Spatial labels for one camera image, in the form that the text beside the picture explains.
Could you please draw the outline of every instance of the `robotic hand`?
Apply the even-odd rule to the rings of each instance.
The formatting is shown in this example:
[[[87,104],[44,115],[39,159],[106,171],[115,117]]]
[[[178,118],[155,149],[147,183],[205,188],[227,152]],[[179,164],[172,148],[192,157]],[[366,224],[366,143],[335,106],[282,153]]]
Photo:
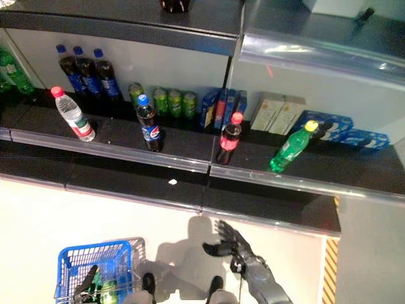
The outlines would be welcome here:
[[[255,255],[240,233],[224,221],[216,222],[221,237],[220,244],[202,244],[204,251],[213,257],[232,255],[230,269],[247,281],[250,294],[259,304],[292,304],[284,289],[277,284],[270,268],[260,256]]]

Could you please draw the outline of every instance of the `bottle cap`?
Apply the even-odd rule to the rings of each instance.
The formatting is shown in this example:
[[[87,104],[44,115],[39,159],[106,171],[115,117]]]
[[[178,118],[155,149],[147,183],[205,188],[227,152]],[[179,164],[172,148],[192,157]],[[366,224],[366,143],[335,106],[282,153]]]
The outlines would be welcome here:
[[[235,112],[230,121],[235,125],[240,125],[243,121],[243,114],[241,112]]]
[[[304,128],[308,131],[308,132],[314,132],[316,130],[316,128],[318,128],[318,122],[315,120],[308,120],[307,123],[305,124]]]
[[[63,44],[58,44],[56,46],[56,50],[58,51],[58,53],[65,53],[66,52],[66,48]]]
[[[149,98],[145,94],[138,96],[138,105],[147,106],[149,104]]]
[[[100,57],[103,57],[104,55],[103,55],[103,51],[101,50],[101,49],[94,49],[94,56],[96,57],[96,58],[100,58]]]
[[[53,95],[53,97],[57,98],[57,97],[61,97],[64,95],[64,90],[62,89],[62,87],[53,87],[51,89],[51,94]]]
[[[81,54],[83,54],[83,50],[82,50],[82,48],[81,48],[80,46],[75,46],[75,47],[73,48],[73,52],[75,52],[75,55],[81,55]]]

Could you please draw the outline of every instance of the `plastic bottle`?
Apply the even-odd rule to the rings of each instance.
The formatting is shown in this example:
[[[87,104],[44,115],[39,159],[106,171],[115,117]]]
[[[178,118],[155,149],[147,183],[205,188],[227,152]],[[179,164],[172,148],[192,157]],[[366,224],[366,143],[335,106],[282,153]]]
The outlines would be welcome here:
[[[149,151],[158,152],[162,149],[159,126],[155,121],[156,110],[149,104],[145,94],[138,97],[137,116],[142,125],[142,133]]]
[[[122,101],[122,95],[114,76],[113,65],[103,59],[104,55],[101,49],[94,49],[94,56],[97,58],[96,70],[109,100],[112,102]]]
[[[28,95],[34,92],[34,87],[18,62],[5,49],[0,49],[0,66],[6,70],[8,77],[16,84],[21,93]]]
[[[11,90],[11,84],[0,74],[0,93]]]
[[[271,159],[270,168],[276,173],[283,172],[287,165],[305,149],[316,128],[318,128],[318,122],[308,120],[300,131],[291,134],[277,155]]]
[[[76,55],[76,67],[86,84],[87,90],[89,90],[94,97],[100,99],[102,96],[102,89],[100,80],[97,77],[94,61],[83,54],[83,50],[80,46],[75,46],[73,51]]]
[[[59,65],[69,78],[70,83],[72,84],[73,89],[76,94],[79,96],[86,95],[86,85],[78,72],[76,67],[75,57],[66,52],[66,48],[63,44],[58,44],[56,50],[59,54]]]
[[[56,107],[81,141],[92,141],[96,133],[84,117],[76,102],[67,96],[61,87],[51,89]]]
[[[216,161],[222,165],[228,165],[239,142],[243,121],[242,113],[236,112],[232,115],[230,123],[224,128],[220,138],[220,150],[216,154]]]

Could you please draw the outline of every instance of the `dark bottle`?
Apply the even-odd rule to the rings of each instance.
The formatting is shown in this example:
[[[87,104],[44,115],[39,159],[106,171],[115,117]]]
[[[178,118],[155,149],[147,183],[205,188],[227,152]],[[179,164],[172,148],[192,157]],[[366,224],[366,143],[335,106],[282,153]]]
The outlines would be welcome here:
[[[103,59],[104,55],[101,49],[94,49],[94,56],[97,58],[96,70],[109,100],[112,102],[122,101],[122,95],[114,76],[113,65],[111,62]]]
[[[83,50],[80,46],[75,46],[73,51],[76,55],[76,67],[80,72],[84,83],[86,84],[87,90],[94,96],[96,99],[101,99],[102,89],[100,80],[97,77],[96,66],[94,61],[90,58],[87,58],[83,54]]]
[[[149,98],[145,94],[138,97],[137,116],[142,125],[148,150],[159,152],[162,149],[162,140],[159,126],[155,121],[156,110],[149,104]]]
[[[216,154],[216,161],[222,165],[228,165],[239,142],[242,132],[240,123],[243,120],[242,113],[232,115],[231,122],[224,128],[220,138],[220,150]]]
[[[59,53],[59,65],[69,78],[70,83],[72,84],[73,89],[76,94],[80,97],[84,97],[87,94],[86,85],[80,76],[80,73],[77,70],[75,57],[66,52],[66,48],[63,44],[58,44],[56,50]]]

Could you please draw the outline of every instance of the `green bottle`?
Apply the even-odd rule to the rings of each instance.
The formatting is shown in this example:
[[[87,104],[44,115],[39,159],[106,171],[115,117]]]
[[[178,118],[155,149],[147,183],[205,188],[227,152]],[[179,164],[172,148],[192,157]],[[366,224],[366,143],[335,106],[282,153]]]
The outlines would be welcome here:
[[[3,78],[3,76],[0,74],[0,93],[7,92],[11,89],[11,84]]]
[[[5,49],[0,49],[0,67],[6,70],[7,76],[17,85],[23,94],[31,94],[34,87],[18,65],[18,62]]]
[[[271,159],[271,170],[276,173],[283,172],[287,165],[304,151],[311,138],[312,132],[314,132],[316,128],[318,128],[318,122],[309,120],[300,131],[291,134],[278,151],[277,155]]]

